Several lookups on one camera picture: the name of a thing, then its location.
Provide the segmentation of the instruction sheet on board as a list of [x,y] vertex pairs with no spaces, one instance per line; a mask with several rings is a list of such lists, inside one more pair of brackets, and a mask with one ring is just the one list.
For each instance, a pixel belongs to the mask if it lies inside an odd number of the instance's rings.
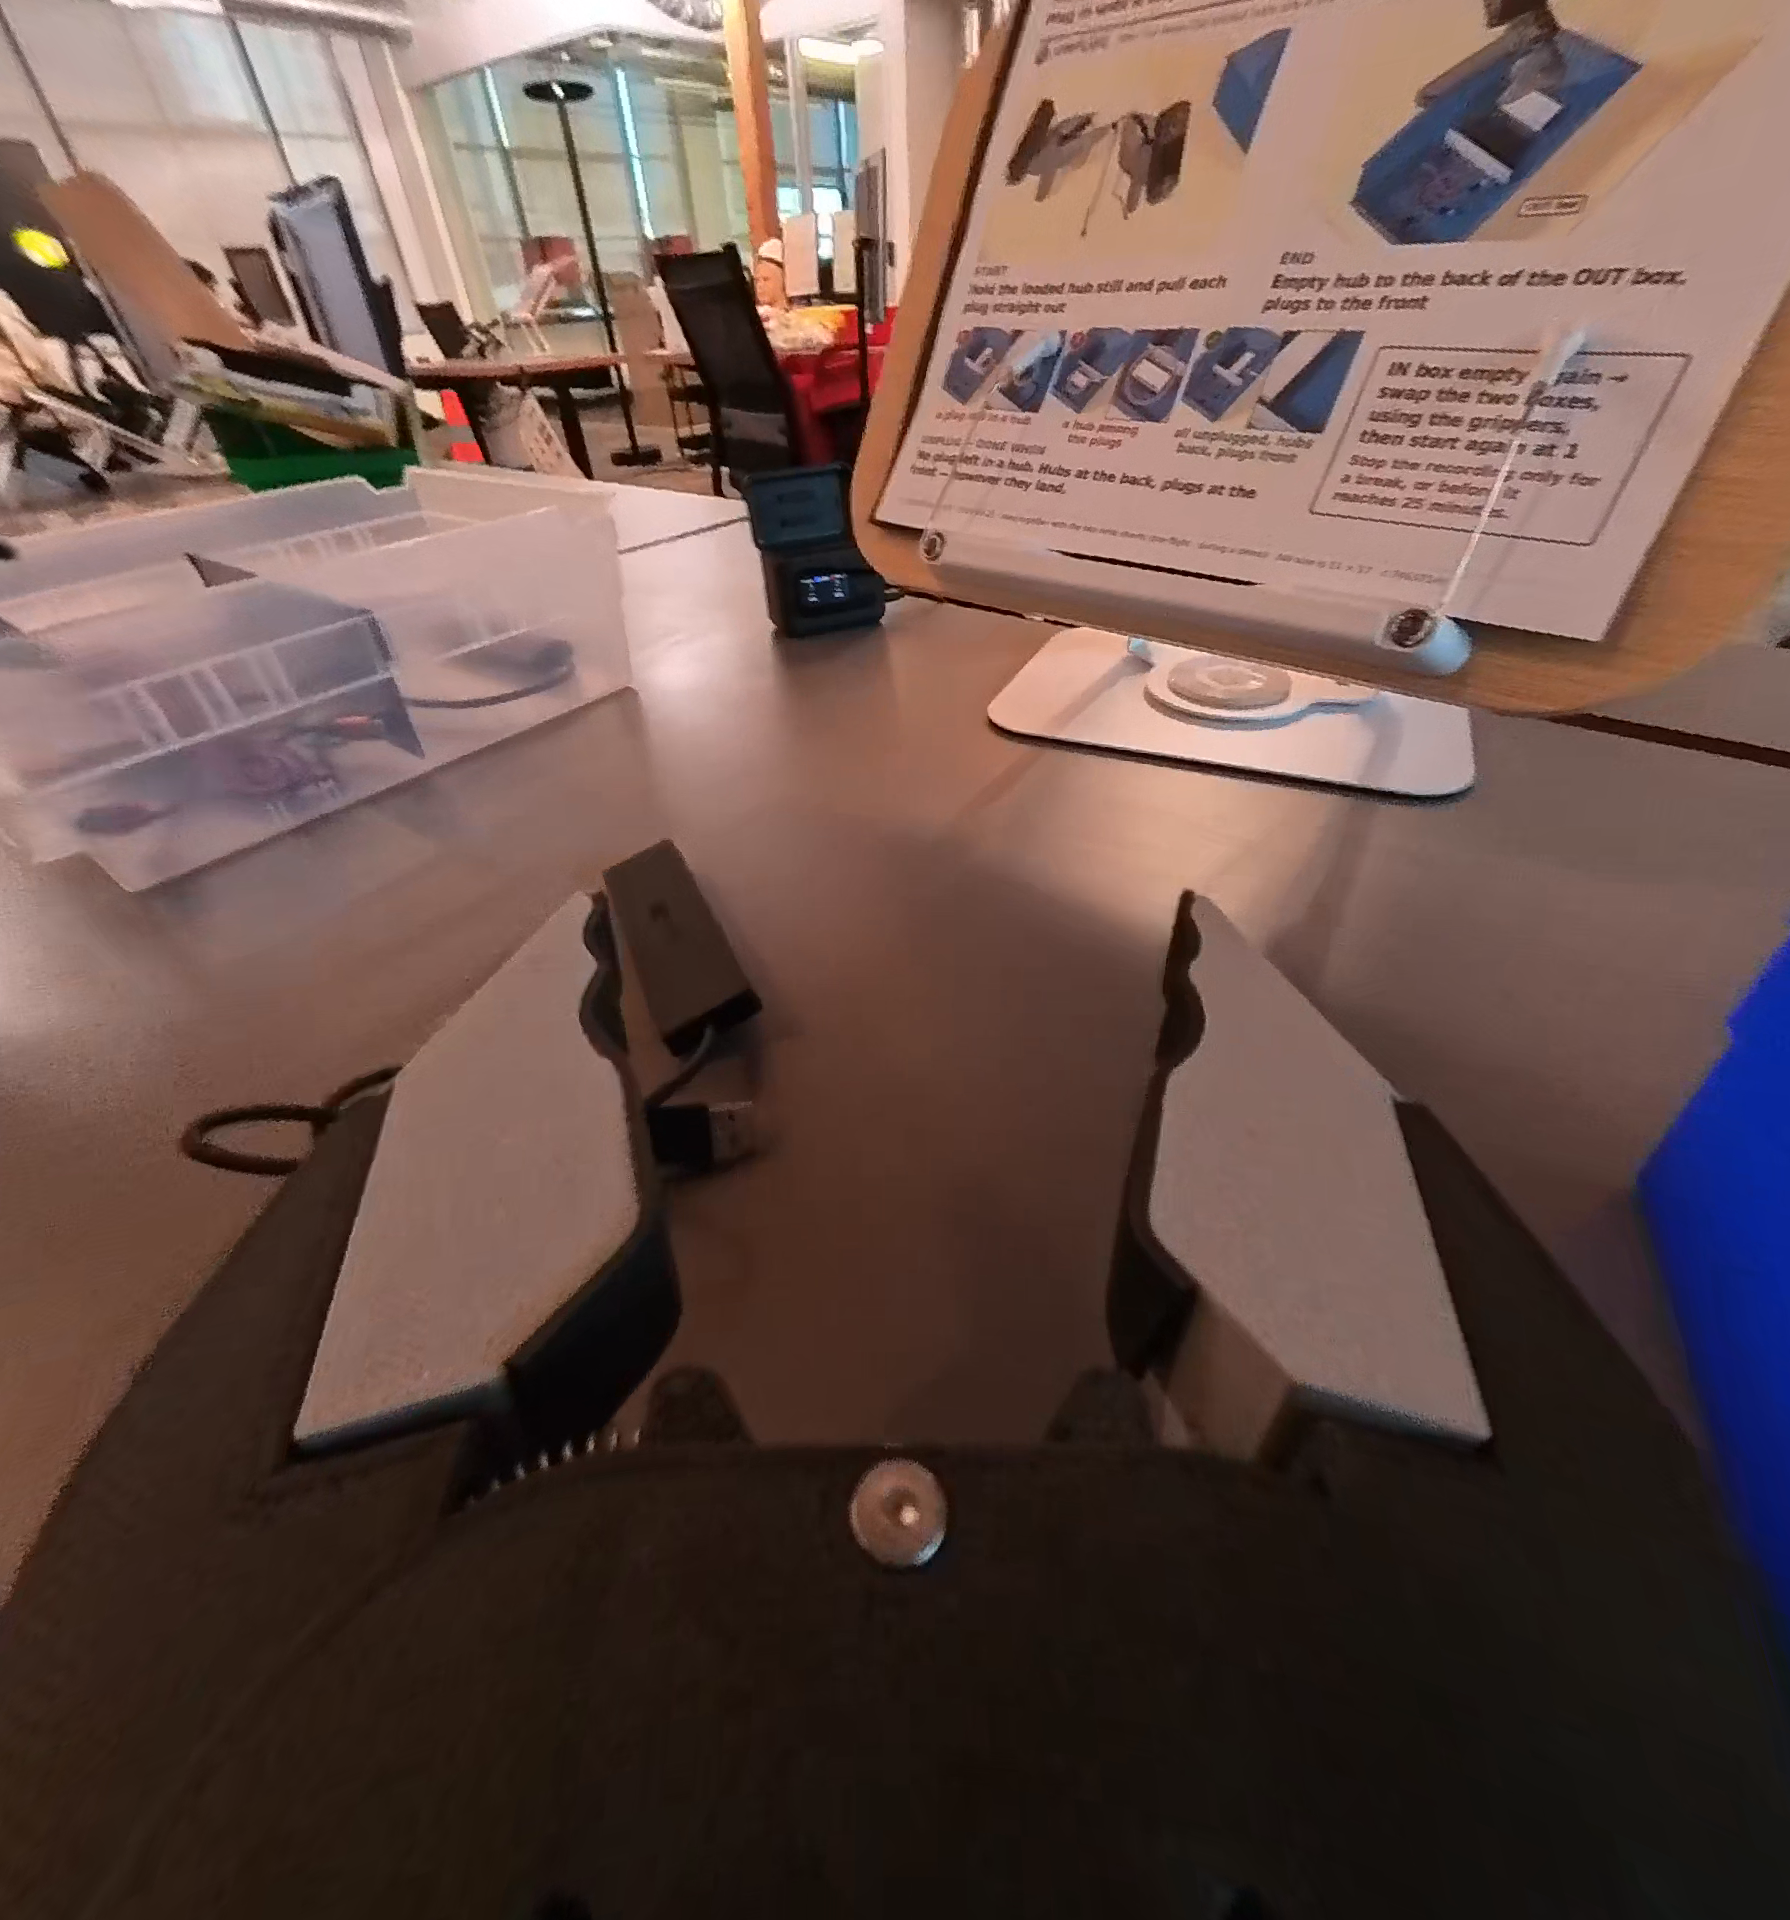
[[1580,710],[1790,591],[1790,4],[1021,4],[854,515],[943,598]]

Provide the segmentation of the red covered table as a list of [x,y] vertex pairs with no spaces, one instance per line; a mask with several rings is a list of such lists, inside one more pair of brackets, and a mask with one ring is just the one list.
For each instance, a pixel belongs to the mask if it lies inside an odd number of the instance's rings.
[[787,380],[803,466],[854,462],[870,409],[860,312],[837,303],[770,309],[764,332]]

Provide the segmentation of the black office chair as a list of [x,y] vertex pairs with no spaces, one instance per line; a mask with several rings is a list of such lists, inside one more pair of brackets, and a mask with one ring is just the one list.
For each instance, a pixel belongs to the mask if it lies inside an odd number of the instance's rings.
[[793,388],[768,340],[760,298],[732,245],[656,260],[693,369],[709,398],[722,478],[751,484],[803,466]]

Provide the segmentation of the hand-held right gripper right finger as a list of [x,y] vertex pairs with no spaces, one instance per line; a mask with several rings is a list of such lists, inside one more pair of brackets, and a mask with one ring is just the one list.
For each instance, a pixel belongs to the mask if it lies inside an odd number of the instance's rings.
[[1335,1422],[1485,1451],[1399,1093],[1200,892],[1163,1002],[1108,1276],[1163,1439],[1284,1455]]

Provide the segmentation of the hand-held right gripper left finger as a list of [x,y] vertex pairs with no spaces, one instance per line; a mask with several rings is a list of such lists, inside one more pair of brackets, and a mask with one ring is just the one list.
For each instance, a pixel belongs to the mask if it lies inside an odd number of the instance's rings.
[[607,900],[572,895],[393,1079],[299,1455],[470,1428],[597,1445],[667,1358],[684,1284],[619,1017]]

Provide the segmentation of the black floor lamp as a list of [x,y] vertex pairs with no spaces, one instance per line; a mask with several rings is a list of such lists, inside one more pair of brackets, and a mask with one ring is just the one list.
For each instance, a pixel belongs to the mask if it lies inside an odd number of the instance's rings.
[[581,80],[533,80],[523,86],[523,96],[529,102],[547,106],[558,118],[558,131],[563,142],[563,158],[566,168],[572,177],[572,193],[577,193],[577,212],[581,224],[581,247],[587,253],[587,283],[594,290],[594,306],[600,312],[603,328],[604,328],[604,344],[611,359],[617,362],[617,392],[619,392],[619,415],[624,424],[624,449],[614,454],[617,469],[659,469],[664,454],[656,446],[642,446],[639,440],[639,415],[638,415],[638,402],[629,377],[629,359],[619,348],[619,328],[617,328],[617,312],[611,303],[611,290],[604,283],[604,267],[603,257],[597,247],[597,228],[594,228],[594,208],[587,197],[587,181],[581,171],[581,155],[577,145],[577,129],[572,129],[572,106],[591,102],[594,99],[594,86]]

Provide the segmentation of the white stand base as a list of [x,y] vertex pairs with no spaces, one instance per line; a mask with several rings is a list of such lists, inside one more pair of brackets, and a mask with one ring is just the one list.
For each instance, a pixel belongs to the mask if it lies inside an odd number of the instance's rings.
[[1453,706],[1098,627],[1053,633],[988,722],[1031,743],[1399,803],[1476,786]]

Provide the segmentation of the clear plastic bin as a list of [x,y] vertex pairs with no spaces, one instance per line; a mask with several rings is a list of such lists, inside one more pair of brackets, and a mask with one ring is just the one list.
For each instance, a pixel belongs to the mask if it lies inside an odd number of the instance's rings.
[[[149,892],[630,688],[611,492],[417,469],[103,518],[0,560],[0,832]],[[232,603],[186,553],[379,620],[398,668],[510,633],[572,642],[572,685],[491,712],[411,712],[427,746],[330,762],[218,722],[196,659]]]

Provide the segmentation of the black computer monitor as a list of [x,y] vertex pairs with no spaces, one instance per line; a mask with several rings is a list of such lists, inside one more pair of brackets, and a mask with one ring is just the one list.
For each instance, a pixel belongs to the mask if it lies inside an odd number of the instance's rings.
[[273,196],[268,232],[309,353],[332,375],[407,398],[395,298],[367,261],[343,181],[324,174]]

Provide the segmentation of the dark bin divider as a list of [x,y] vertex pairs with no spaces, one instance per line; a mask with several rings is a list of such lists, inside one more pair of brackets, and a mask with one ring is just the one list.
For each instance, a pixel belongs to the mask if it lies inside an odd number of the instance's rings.
[[312,762],[363,746],[427,759],[372,613],[225,558],[186,553],[186,563],[206,591],[232,603],[210,656],[193,662],[210,685],[203,706],[212,719],[261,723]]

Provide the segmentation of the brown cardboard panel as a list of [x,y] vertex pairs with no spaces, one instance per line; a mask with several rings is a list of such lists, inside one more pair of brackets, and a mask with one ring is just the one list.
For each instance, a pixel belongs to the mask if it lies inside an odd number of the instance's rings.
[[235,353],[258,347],[164,231],[106,174],[48,181],[40,202],[154,369],[173,366],[190,344]]

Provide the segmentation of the green plastic bin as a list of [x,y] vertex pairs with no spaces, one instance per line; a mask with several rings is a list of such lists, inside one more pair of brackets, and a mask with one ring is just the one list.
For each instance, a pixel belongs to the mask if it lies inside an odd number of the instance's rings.
[[255,494],[330,481],[363,481],[372,488],[393,488],[411,466],[420,466],[420,454],[407,446],[325,441],[299,427],[222,404],[206,408],[203,421],[231,478]]

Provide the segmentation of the blue plastic bin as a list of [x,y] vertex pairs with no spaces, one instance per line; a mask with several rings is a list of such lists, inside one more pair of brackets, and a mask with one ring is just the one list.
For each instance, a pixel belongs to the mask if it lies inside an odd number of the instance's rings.
[[1790,928],[1633,1191],[1724,1503],[1790,1641]]

